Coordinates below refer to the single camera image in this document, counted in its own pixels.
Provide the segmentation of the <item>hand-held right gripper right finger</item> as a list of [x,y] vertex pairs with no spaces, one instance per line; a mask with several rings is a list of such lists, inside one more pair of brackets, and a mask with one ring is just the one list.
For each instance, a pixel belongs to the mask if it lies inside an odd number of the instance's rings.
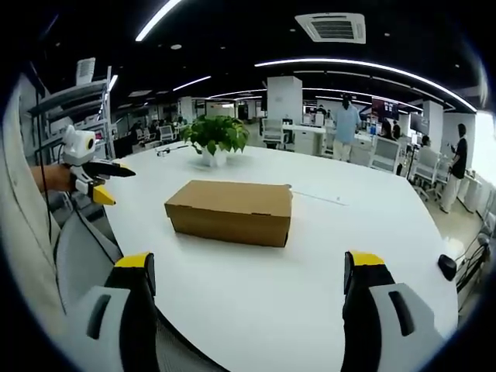
[[443,337],[433,310],[372,253],[344,257],[342,371],[419,371]]

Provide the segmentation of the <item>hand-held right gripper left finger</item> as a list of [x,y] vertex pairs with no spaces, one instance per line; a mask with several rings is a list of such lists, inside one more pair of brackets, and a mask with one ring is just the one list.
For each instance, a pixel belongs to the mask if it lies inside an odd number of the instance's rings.
[[156,281],[151,252],[118,260],[68,312],[67,358],[76,371],[156,371]]

